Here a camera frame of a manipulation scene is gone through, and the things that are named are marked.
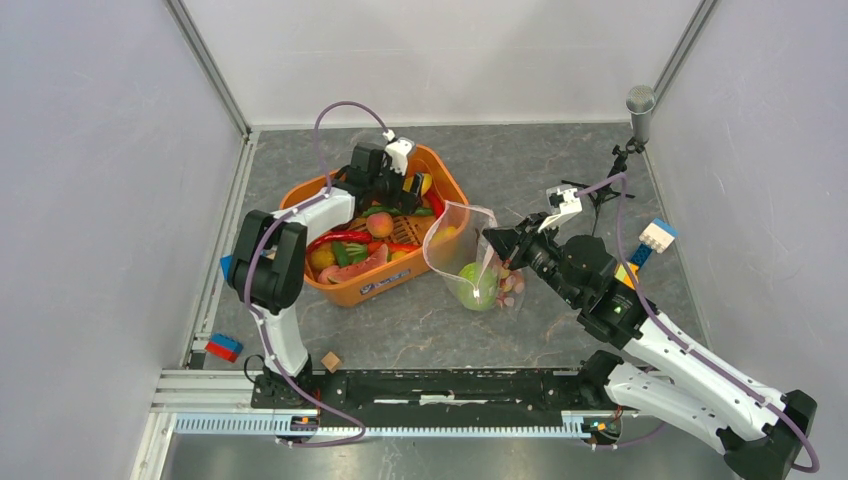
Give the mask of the yellow mango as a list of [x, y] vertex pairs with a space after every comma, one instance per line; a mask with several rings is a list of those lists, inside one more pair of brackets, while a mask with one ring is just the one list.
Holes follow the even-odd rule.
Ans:
[[433, 185], [433, 177], [429, 173], [422, 174], [422, 180], [420, 185], [420, 194], [426, 195]]

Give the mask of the orange plastic tub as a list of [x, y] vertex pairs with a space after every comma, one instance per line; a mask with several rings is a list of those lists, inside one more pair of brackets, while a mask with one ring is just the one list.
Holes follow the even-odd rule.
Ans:
[[446, 204], [467, 197], [440, 157], [426, 146], [408, 158], [404, 188], [421, 178], [417, 207], [403, 214], [374, 194], [356, 207], [352, 219], [336, 221], [307, 246], [304, 280], [338, 306], [352, 307], [429, 270], [425, 235]]

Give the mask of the red cherry bunch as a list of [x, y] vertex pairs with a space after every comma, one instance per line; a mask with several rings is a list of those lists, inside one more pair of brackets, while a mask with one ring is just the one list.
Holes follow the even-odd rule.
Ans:
[[498, 286], [496, 305], [502, 309], [518, 309], [524, 299], [526, 280], [521, 270], [509, 270], [503, 266], [495, 268]]

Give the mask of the green round fruit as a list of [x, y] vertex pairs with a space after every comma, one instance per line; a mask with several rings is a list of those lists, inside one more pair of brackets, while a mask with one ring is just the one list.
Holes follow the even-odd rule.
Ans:
[[499, 276], [492, 267], [469, 263], [459, 272], [461, 281], [456, 290], [460, 303], [473, 311], [485, 311], [495, 306], [499, 292]]

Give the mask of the clear zip top bag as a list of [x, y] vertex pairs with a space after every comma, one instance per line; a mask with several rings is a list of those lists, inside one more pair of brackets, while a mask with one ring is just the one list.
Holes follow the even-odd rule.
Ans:
[[[482, 236], [483, 229], [497, 225], [497, 219], [489, 209], [448, 201], [445, 203], [444, 214], [427, 231], [422, 245], [423, 258], [427, 266], [444, 280], [462, 307], [456, 296], [461, 281], [460, 270], [474, 262], [494, 270], [497, 266], [503, 266], [494, 249]], [[518, 309], [502, 309], [495, 302], [493, 308], [485, 311], [464, 308], [516, 320], [522, 306], [523, 302]]]

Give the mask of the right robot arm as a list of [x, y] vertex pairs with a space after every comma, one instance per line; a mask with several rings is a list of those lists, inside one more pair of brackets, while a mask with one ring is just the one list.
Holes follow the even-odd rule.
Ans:
[[742, 479], [815, 473], [809, 442], [817, 403], [801, 390], [783, 393], [733, 367], [685, 334], [634, 287], [615, 278], [618, 261], [602, 239], [575, 235], [565, 244], [532, 214], [483, 237], [512, 269], [528, 268], [571, 308], [597, 340], [656, 368], [654, 383], [629, 362], [598, 351], [580, 372], [577, 392], [591, 408], [610, 401], [652, 415], [700, 439]]

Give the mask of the green cucumber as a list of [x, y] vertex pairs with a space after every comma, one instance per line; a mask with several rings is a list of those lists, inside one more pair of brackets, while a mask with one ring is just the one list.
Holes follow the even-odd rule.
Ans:
[[411, 213], [404, 213], [404, 212], [401, 212], [397, 208], [391, 208], [391, 207], [387, 207], [387, 206], [383, 206], [383, 205], [374, 205], [374, 206], [371, 206], [370, 208], [366, 209], [364, 212], [362, 212], [359, 215], [359, 217], [360, 218], [367, 218], [367, 217], [370, 217], [372, 215], [376, 215], [376, 214], [379, 214], [379, 213], [386, 213], [386, 214], [389, 214], [392, 217], [398, 217], [398, 216], [430, 217], [430, 216], [434, 215], [434, 211], [431, 208], [426, 208], [426, 207], [418, 207]]

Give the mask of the peach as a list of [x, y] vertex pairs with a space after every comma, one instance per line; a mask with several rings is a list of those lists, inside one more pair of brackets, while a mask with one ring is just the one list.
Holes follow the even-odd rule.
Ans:
[[366, 218], [367, 231], [373, 238], [388, 238], [394, 231], [394, 219], [386, 213], [379, 213]]

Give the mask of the long red chili pepper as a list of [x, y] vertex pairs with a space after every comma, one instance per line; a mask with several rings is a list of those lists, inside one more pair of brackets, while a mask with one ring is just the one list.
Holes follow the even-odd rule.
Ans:
[[306, 252], [311, 253], [322, 245], [330, 242], [352, 242], [359, 244], [367, 244], [370, 243], [372, 240], [372, 235], [364, 231], [330, 231], [312, 241], [308, 245]]

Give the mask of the small yellow fruit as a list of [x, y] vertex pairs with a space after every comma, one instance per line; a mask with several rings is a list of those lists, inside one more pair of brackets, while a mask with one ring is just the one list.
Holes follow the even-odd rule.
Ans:
[[315, 249], [308, 255], [307, 260], [312, 270], [318, 274], [328, 267], [337, 265], [337, 260], [331, 247]]

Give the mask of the orange yellow toy block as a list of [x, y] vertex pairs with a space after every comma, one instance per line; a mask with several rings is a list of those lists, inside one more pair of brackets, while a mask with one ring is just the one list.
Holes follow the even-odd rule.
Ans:
[[[637, 272], [644, 266], [654, 250], [645, 244], [640, 244], [639, 247], [630, 255], [627, 265], [635, 278], [638, 278]], [[634, 289], [634, 283], [627, 273], [624, 265], [619, 264], [614, 272], [614, 278], [625, 284], [631, 289]]]

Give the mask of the small wooden cube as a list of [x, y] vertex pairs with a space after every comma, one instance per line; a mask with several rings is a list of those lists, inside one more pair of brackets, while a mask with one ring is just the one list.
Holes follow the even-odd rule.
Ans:
[[332, 351], [327, 352], [321, 358], [321, 365], [329, 373], [337, 372], [342, 367], [342, 364], [343, 364], [343, 362], [342, 362], [341, 358]]

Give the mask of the microphone on tripod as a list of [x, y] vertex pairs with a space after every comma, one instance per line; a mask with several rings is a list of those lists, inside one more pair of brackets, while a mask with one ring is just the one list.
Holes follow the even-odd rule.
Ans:
[[[652, 87], [648, 85], [637, 85], [632, 87], [625, 101], [626, 108], [630, 113], [632, 136], [624, 146], [615, 145], [611, 154], [614, 156], [612, 167], [608, 177], [612, 177], [627, 170], [627, 160], [630, 155], [642, 154], [650, 140], [651, 122], [653, 110], [657, 104], [657, 97]], [[633, 198], [632, 194], [626, 194], [622, 190], [616, 191], [611, 185], [601, 187], [588, 198], [598, 220], [601, 207], [615, 198]]]

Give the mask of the blue green white block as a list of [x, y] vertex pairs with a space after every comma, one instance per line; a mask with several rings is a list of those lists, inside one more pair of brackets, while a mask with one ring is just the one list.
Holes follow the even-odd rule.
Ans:
[[219, 259], [219, 265], [220, 265], [221, 272], [222, 272], [222, 278], [224, 280], [228, 279], [231, 262], [232, 262], [232, 256], [231, 255], [227, 255], [227, 256], [221, 257]]

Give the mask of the red blue toy block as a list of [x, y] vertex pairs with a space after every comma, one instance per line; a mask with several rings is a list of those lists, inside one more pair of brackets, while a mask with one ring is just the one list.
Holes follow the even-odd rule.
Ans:
[[229, 363], [235, 363], [243, 351], [243, 344], [230, 336], [213, 333], [207, 340], [204, 351]]

